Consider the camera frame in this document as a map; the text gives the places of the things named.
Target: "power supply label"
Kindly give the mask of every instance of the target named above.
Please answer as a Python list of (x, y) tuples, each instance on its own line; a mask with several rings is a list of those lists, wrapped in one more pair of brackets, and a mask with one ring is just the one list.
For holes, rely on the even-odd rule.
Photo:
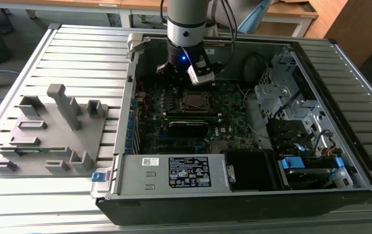
[(210, 187), (208, 157), (169, 157), (168, 185), (172, 188)]

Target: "wooden desk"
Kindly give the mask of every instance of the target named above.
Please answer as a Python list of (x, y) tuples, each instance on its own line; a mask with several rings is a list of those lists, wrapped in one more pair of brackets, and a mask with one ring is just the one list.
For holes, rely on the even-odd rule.
[[(130, 28), (132, 15), (160, 15), (160, 0), (0, 0), (0, 8), (114, 13), (121, 16), (122, 27)], [(317, 17), (318, 14), (306, 12), (298, 3), (278, 2), (269, 6), (262, 21), (296, 24), (292, 36), (302, 37)]]
[[(122, 27), (130, 27), (130, 15), (160, 15), (160, 0), (121, 0), (118, 8), (121, 22), (129, 23), (122, 23)], [(165, 15), (166, 1), (164, 2), (162, 10)], [(298, 3), (277, 2), (269, 6), (262, 22), (297, 24), (292, 36), (302, 37), (312, 20), (317, 17), (318, 14), (316, 12), (306, 12)]]

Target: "circuit board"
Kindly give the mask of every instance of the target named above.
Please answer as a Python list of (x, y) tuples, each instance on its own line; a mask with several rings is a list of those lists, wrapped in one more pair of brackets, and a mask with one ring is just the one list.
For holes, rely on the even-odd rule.
[[(253, 148), (242, 95), (237, 85), (216, 82), (182, 90), (158, 83), (137, 85), (141, 154), (216, 154), (226, 148)], [(166, 125), (189, 123), (189, 132), (166, 132)]]

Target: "slotted metal platform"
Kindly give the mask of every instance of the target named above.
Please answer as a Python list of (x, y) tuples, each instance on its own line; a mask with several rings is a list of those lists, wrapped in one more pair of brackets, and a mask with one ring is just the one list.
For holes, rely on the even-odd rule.
[[(37, 95), (43, 102), (50, 83), (66, 86), (65, 94), (77, 103), (98, 99), (109, 106), (102, 131), (97, 167), (108, 167), (113, 158), (121, 96), (126, 78), (126, 39), (132, 32), (165, 34), (162, 30), (121, 29), (61, 25), (49, 29), (40, 41), (21, 74), (0, 105), (0, 144), (9, 140), (9, 131), (21, 114), (20, 96)], [(342, 113), (372, 155), (372, 87), (337, 44), (322, 39), (256, 37), (297, 41), (321, 75)], [(114, 226), (89, 196), (89, 178), (0, 178), (0, 233), (144, 232), (180, 233), (202, 231), (285, 228), (320, 232), (346, 228), (360, 233), (372, 222), (372, 204), (352, 205), (320, 217), (222, 222), (177, 226)]]

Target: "white label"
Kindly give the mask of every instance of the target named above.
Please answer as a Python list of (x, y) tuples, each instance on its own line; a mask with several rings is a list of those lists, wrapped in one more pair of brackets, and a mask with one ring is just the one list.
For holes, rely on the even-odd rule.
[(301, 15), (300, 17), (302, 17), (302, 18), (316, 18), (316, 16), (309, 16), (309, 15)]
[(98, 4), (98, 6), (108, 6), (108, 7), (116, 7), (116, 4)]
[(158, 166), (158, 158), (144, 157), (141, 165), (142, 166)]
[(214, 50), (213, 49), (205, 49), (206, 55), (214, 55)]

